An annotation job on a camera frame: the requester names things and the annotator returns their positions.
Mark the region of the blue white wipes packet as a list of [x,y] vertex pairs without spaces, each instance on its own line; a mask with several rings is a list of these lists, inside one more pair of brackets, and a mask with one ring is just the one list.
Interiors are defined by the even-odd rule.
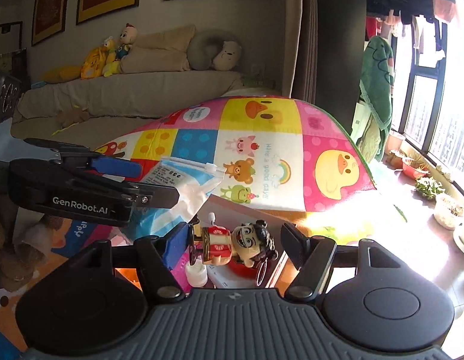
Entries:
[[137,208],[120,231],[132,242],[144,236],[165,236],[180,222],[193,219],[224,175],[225,169],[213,163],[162,158],[142,182],[174,187],[179,194],[177,203],[170,208]]

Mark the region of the white bottle red cap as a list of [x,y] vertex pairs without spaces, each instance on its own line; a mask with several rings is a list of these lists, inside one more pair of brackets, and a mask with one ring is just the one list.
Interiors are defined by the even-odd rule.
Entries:
[[187,262],[185,265],[186,279],[193,288],[202,288],[208,283],[207,267],[201,259],[197,259],[194,264]]

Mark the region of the black haired wind-up figure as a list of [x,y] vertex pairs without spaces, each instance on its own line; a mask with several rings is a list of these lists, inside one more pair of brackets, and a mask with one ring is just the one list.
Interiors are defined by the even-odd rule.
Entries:
[[242,223],[232,230],[216,223],[213,212],[200,233],[191,233],[189,262],[201,259],[205,266],[223,267],[231,260],[257,269],[256,286],[262,285],[268,265],[278,259],[275,240],[262,219]]

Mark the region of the red round lid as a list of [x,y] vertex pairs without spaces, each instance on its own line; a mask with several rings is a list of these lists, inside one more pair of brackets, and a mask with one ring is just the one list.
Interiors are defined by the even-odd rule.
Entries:
[[238,275],[242,278],[255,279],[257,275],[257,269],[254,267],[246,267],[242,263],[238,263],[234,260],[231,260],[227,265],[235,275]]

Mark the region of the grey sofa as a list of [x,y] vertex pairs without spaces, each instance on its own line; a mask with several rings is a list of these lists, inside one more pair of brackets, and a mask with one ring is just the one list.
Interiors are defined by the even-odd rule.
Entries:
[[243,86],[244,75],[216,71],[118,74],[45,85],[22,95],[12,134],[98,146],[149,119]]

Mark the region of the pink cardboard box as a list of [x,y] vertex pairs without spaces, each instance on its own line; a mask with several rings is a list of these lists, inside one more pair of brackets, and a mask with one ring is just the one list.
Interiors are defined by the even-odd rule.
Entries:
[[281,244],[281,227],[304,217],[300,211],[254,210],[212,196],[191,219],[190,261],[178,268],[191,288],[284,293],[296,269]]

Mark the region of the yellow plush toy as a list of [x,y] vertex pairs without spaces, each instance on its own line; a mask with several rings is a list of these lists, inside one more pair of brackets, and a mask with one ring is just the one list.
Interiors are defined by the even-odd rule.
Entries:
[[104,75],[105,67],[116,58],[116,44],[113,37],[106,38],[102,45],[89,52],[81,66],[57,67],[43,74],[47,84],[59,84],[71,80],[89,80]]

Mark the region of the colourful cartoon play mat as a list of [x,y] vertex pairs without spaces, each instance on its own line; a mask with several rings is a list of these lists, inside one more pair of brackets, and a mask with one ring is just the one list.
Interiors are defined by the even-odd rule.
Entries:
[[224,97],[152,121],[98,148],[91,172],[142,182],[158,163],[214,164],[214,194],[256,209],[321,212],[374,189],[367,164],[329,114],[279,97]]

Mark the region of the boy doll plush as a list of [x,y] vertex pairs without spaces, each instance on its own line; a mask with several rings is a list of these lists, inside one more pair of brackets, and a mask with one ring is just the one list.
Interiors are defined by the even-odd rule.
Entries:
[[115,46],[112,38],[104,43],[105,45],[111,44],[111,49],[102,71],[104,77],[110,77],[120,72],[120,61],[129,54],[137,35],[137,28],[133,24],[127,23],[126,27],[120,33],[117,46]]

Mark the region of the pink plastic planter bowl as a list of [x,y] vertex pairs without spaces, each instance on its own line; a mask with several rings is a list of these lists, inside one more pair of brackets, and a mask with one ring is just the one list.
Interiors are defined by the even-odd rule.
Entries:
[[402,171],[403,174],[413,180],[419,180],[430,174],[425,164],[412,160],[411,158],[404,158],[402,160]]

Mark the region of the beige pillow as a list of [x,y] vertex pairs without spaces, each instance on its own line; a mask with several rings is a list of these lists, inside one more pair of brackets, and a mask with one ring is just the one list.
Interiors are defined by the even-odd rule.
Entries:
[[161,33],[137,35],[129,53],[120,61],[120,73],[190,71],[186,53],[195,33],[196,27],[190,24]]

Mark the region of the grey neck pillow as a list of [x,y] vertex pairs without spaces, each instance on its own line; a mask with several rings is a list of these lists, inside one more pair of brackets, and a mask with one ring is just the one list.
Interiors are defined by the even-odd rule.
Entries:
[[196,71],[214,70],[213,59],[222,50],[225,41],[239,43],[235,35],[222,30],[205,30],[197,33],[192,38],[186,52],[191,69]]

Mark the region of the white bear plush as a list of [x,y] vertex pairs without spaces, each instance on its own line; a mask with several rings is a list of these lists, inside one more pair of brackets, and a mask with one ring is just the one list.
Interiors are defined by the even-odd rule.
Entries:
[[227,72],[239,64],[242,54],[242,47],[236,41],[225,41],[222,50],[213,59],[213,69],[220,72]]

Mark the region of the green hanging towel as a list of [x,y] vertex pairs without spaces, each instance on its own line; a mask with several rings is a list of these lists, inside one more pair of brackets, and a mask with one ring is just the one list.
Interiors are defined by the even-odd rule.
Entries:
[[364,133],[357,147],[367,163],[381,161],[393,114],[394,55],[380,36],[370,38],[364,49],[360,77],[360,99],[370,111]]

